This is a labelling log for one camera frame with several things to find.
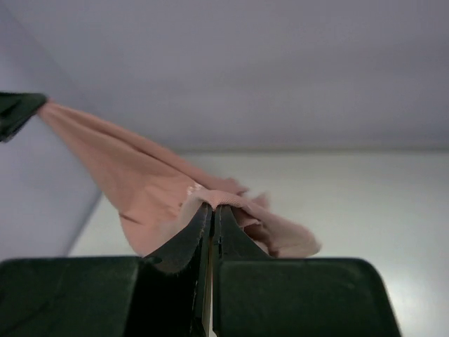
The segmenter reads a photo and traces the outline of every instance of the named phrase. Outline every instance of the white wall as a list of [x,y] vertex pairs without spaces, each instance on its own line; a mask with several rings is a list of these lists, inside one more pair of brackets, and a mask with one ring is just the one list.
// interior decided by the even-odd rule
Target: white wall
[[448,0],[3,0],[171,147],[449,146]]
[[[89,108],[2,3],[0,32],[0,91],[44,92]],[[0,261],[66,254],[98,198],[83,167],[37,117],[10,143],[0,144],[0,193]]]
[[[380,271],[404,337],[449,336],[449,152],[190,154],[311,228],[318,256],[365,258]],[[132,254],[103,198],[72,255]]]

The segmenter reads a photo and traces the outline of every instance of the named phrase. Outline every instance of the black plastic part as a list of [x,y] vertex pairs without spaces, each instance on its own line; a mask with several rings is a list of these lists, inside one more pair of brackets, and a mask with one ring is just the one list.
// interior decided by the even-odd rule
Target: black plastic part
[[3,263],[0,336],[125,336],[139,270],[133,257]]
[[12,260],[0,265],[0,337],[400,336],[367,262],[269,257],[228,206],[203,204],[145,258]]
[[11,140],[46,102],[41,93],[0,92],[0,143]]
[[222,292],[217,281],[220,279],[220,261],[229,259],[271,260],[239,227],[229,206],[219,206],[215,212],[213,233],[213,331],[221,331],[220,302]]
[[199,280],[211,217],[203,205],[146,258],[1,264],[0,336],[205,336],[202,312],[194,308],[205,302],[205,280]]
[[214,287],[220,337],[400,336],[382,280],[363,260],[224,260]]

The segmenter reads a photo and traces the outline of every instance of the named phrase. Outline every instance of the pink cloth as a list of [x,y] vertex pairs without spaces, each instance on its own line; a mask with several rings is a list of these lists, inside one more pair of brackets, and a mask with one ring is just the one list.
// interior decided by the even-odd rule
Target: pink cloth
[[46,103],[39,116],[64,140],[119,211],[130,245],[145,256],[182,230],[203,201],[236,207],[239,225],[270,255],[306,257],[320,245],[305,227],[270,213],[264,195],[208,175],[170,150],[85,112]]

